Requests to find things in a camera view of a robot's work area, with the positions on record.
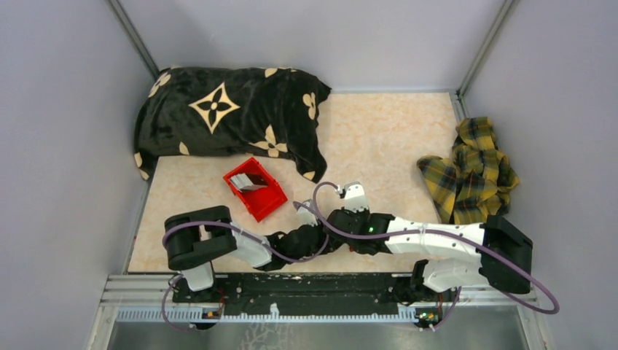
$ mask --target yellow plaid cloth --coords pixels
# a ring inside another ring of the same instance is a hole
[[[416,162],[443,223],[485,222],[509,211],[509,192],[519,184],[509,158],[498,151],[488,117],[465,119],[451,159],[425,156]]]

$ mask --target gray wall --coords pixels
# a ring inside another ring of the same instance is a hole
[[[563,310],[556,349],[615,349],[618,2],[521,1],[466,101],[522,184],[509,218]]]
[[[0,347],[82,349],[129,247],[152,78],[103,0],[3,1],[0,33]]]
[[[122,0],[160,68],[293,66],[335,90],[458,88],[502,0]]]

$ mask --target red box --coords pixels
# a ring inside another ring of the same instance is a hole
[[[237,190],[230,181],[230,177],[243,173],[260,175],[266,181],[267,186],[250,192],[241,192]],[[262,221],[270,213],[275,211],[275,209],[288,201],[279,183],[267,173],[262,165],[253,157],[249,158],[245,163],[240,164],[236,169],[225,174],[223,180],[230,186],[232,192],[243,201],[247,210],[255,217],[257,222]]]

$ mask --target pillow case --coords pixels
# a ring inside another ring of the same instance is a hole
[[[144,179],[168,155],[250,153],[293,160],[319,182],[318,105],[330,87],[299,69],[165,69],[139,112],[134,150]]]

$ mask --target metal frame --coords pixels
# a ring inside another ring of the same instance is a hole
[[[487,60],[489,52],[491,51],[493,46],[496,44],[498,36],[500,35],[501,30],[504,27],[504,24],[506,23],[506,20],[508,20],[510,15],[513,13],[518,3],[519,3],[519,0],[505,0],[504,1],[504,3],[502,4],[502,7],[498,11],[498,16],[496,17],[496,19],[493,21],[493,24],[489,28],[489,32],[487,33],[485,40],[483,40],[483,43],[479,49],[479,52],[477,53],[476,57],[474,57],[474,60],[472,61],[472,65],[468,69],[466,76],[463,78],[463,81],[461,82],[461,86],[459,87],[459,89],[457,89],[457,92],[455,93],[456,99],[458,100],[458,103],[461,105],[462,115],[466,118],[470,118],[468,107],[466,105],[466,95],[470,91],[470,87],[472,86],[472,83],[474,83],[474,79],[476,79],[483,64]]]
[[[122,6],[119,0],[106,0],[106,2],[114,15],[116,15],[118,23],[122,26],[122,29],[127,35],[127,38],[133,45],[133,48],[137,51],[142,62],[144,62],[146,68],[148,68],[148,71],[152,75],[153,79],[157,79],[157,77],[159,76],[159,67],[157,67],[157,64],[150,55],[150,52],[148,52],[148,49],[144,44],[144,40],[142,40],[139,36],[137,29],[135,28],[135,26],[131,22],[131,19],[129,18],[129,15],[127,15],[127,12],[125,11],[125,8]]]
[[[134,25],[131,23],[126,11],[119,0],[106,0],[112,12],[115,14],[125,34],[131,44],[139,54],[148,68],[150,74],[156,78],[159,74],[159,69],[155,60],[150,55],[146,45],[139,36]],[[441,90],[448,92],[453,104],[453,111],[457,121],[470,117],[467,109],[465,97],[472,86],[474,79],[482,69],[483,63],[486,61],[488,53],[501,33],[501,29],[508,17],[512,14],[519,0],[505,0],[499,10],[496,19],[489,29],[485,40],[483,41],[479,52],[475,56],[469,70],[464,77],[461,86],[457,90]],[[146,199],[149,192],[149,186],[144,187],[142,195],[142,206],[136,215],[133,235],[138,232],[139,222],[144,210]],[[125,262],[124,272],[126,273],[128,263],[130,261],[133,245],[130,248]],[[163,300],[163,294],[168,288],[168,280],[172,277],[171,274],[147,274],[147,275],[110,275],[101,297],[98,312],[95,318],[95,324],[88,342],[88,349],[104,350],[107,349],[112,336],[112,330],[115,322],[161,322],[160,307]],[[169,295],[166,300],[167,314],[173,322],[194,322],[196,317],[207,310],[216,310],[219,306],[214,303],[183,303],[176,304],[171,301],[172,296]],[[536,303],[536,293],[526,295],[524,300],[529,303]],[[433,306],[433,303],[416,303],[415,307]],[[461,301],[458,307],[496,307],[496,306],[513,306],[517,307],[520,317],[522,329],[528,343],[528,348],[531,350],[551,350],[550,334],[544,321],[544,315],[535,313],[534,311],[524,308],[516,304],[513,300],[506,297],[502,293],[491,287],[466,287],[462,289]],[[400,308],[400,315],[395,316],[395,322],[401,322],[406,314],[405,307]],[[373,316],[361,317],[324,317],[321,319],[313,318],[313,322],[383,322],[383,319],[377,319]],[[276,311],[271,312],[271,315],[264,316],[234,316],[223,318],[221,322],[312,322],[311,316],[307,317],[286,317],[280,316]]]
[[[107,279],[101,303],[88,342],[89,350],[104,350],[109,345],[115,322],[162,322],[160,308],[163,295],[173,274],[110,275]],[[174,303],[168,295],[165,305],[168,318],[174,323],[214,322],[200,316],[219,308],[216,303]],[[523,300],[536,303],[536,293],[523,296]],[[399,315],[367,316],[281,316],[276,308],[270,315],[241,315],[222,317],[218,322],[253,323],[350,323],[350,322],[411,322],[415,308],[433,307],[434,303],[415,303],[411,307],[400,306]],[[519,306],[506,295],[492,287],[464,287],[457,307],[517,307],[522,329],[530,350],[551,350],[543,315]]]
[[[129,270],[129,263],[131,262],[131,256],[133,255],[133,249],[135,248],[135,239],[137,238],[137,233],[139,232],[139,225],[141,224],[141,218],[144,215],[144,209],[146,208],[146,201],[148,200],[148,194],[150,194],[150,184],[151,182],[145,182],[144,187],[142,188],[141,194],[139,196],[139,205],[137,208],[137,213],[133,220],[133,224],[131,225],[131,233],[132,239],[130,241],[129,249],[125,255],[124,264],[122,265],[122,273],[126,273]]]

